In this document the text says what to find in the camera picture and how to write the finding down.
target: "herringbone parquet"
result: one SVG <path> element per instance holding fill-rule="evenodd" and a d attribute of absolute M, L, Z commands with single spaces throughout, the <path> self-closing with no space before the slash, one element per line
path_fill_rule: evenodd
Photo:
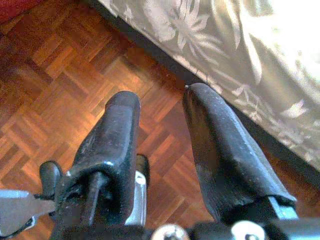
<path fill-rule="evenodd" d="M 115 93 L 141 100 L 138 152 L 149 157 L 147 227 L 190 226 L 205 210 L 182 109 L 183 83 L 76 0 L 46 0 L 0 26 L 0 187 L 41 192 L 39 166 L 71 167 L 80 143 Z M 268 156 L 303 216 L 320 193 Z M 16 239 L 48 239 L 45 216 Z"/>

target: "gray bedsheet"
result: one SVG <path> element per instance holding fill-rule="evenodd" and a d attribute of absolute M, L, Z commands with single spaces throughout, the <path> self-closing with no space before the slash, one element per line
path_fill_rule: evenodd
<path fill-rule="evenodd" d="M 99 1 L 320 170 L 319 1 Z"/>

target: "white floral pattern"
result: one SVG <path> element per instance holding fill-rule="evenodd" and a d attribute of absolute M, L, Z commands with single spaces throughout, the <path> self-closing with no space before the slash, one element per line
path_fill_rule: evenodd
<path fill-rule="evenodd" d="M 306 32 L 299 23 L 311 19 L 310 7 L 292 2 L 287 11 L 282 1 L 267 0 L 99 1 L 320 170 L 320 48 L 316 37 L 305 45 L 297 35 Z"/>

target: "wooden floor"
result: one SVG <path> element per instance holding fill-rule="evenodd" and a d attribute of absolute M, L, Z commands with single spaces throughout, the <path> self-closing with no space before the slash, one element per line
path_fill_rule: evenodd
<path fill-rule="evenodd" d="M 0 188 L 41 192 L 39 166 L 64 171 L 121 90 L 141 101 L 138 152 L 149 157 L 147 227 L 212 218 L 201 197 L 182 109 L 183 83 L 94 10 L 47 0 L 0 26 Z M 320 216 L 320 193 L 266 153 L 301 216 Z M 44 216 L 17 239 L 48 239 Z"/>

